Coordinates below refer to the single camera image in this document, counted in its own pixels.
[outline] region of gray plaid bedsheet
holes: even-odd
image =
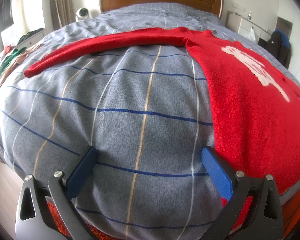
[[[45,178],[93,145],[98,163],[73,200],[87,222],[119,238],[199,239],[222,207],[200,160],[214,144],[207,82],[185,48],[114,49],[30,79],[22,73],[73,41],[180,26],[237,40],[299,85],[272,55],[213,14],[176,3],[133,5],[50,33],[8,77],[0,89],[0,159],[22,178]],[[282,202],[298,188],[300,182]]]

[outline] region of blue gripper pad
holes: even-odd
[[[91,173],[97,158],[97,150],[95,147],[91,147],[67,180],[66,196],[68,199],[73,199],[79,195],[81,186]]]
[[[201,161],[214,186],[217,188],[220,197],[229,201],[233,194],[232,181],[208,148],[202,150]]]

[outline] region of green clothing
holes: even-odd
[[[1,66],[0,66],[0,76],[3,73],[3,71],[7,68],[7,66],[9,66],[9,64],[11,63],[11,61],[16,56],[18,56],[19,54],[23,53],[25,50],[26,50],[26,47],[23,47],[23,48],[21,48],[19,50],[18,49],[14,49],[14,51],[3,60]]]

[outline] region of curtain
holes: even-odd
[[[50,6],[55,30],[75,21],[72,0],[50,0]]]
[[[23,0],[11,0],[11,11],[17,37],[27,34],[30,29],[25,20]]]

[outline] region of white plastic bag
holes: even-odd
[[[254,43],[256,43],[256,34],[254,33],[253,27],[251,27],[250,33],[248,34],[248,36],[246,38],[248,40],[253,41]]]

